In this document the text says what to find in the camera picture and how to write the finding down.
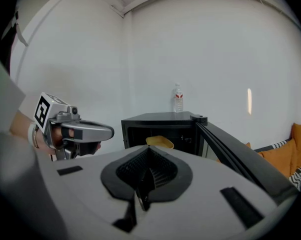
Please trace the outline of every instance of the striped pillow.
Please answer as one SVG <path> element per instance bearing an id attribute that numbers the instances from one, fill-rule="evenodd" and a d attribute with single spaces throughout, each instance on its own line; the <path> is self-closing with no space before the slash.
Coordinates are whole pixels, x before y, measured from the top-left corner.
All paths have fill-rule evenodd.
<path id="1" fill-rule="evenodd" d="M 301 191 L 301 167 L 299 167 L 295 173 L 289 177 L 290 182 Z"/>

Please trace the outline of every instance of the water bottle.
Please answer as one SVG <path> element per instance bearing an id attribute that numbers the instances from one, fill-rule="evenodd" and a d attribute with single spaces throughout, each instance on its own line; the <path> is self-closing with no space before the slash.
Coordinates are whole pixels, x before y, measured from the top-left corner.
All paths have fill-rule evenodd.
<path id="1" fill-rule="evenodd" d="M 183 112 L 183 92 L 181 90 L 180 84 L 177 82 L 175 84 L 175 112 Z"/>

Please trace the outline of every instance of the yellow bowl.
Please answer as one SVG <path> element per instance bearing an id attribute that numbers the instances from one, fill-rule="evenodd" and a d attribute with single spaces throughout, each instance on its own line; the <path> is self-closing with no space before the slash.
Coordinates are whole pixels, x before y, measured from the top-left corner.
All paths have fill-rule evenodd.
<path id="1" fill-rule="evenodd" d="M 160 146 L 169 149 L 174 148 L 174 144 L 169 139 L 160 135 L 146 138 L 146 143 L 147 145 L 152 145 L 152 146 Z"/>

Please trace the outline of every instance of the plastic bottle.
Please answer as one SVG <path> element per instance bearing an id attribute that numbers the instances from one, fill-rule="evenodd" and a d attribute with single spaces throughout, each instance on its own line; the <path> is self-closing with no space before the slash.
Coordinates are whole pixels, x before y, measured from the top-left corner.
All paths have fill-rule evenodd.
<path id="1" fill-rule="evenodd" d="M 183 92 L 178 82 L 175 84 L 174 93 L 175 93 L 174 110 L 175 112 L 183 112 Z"/>

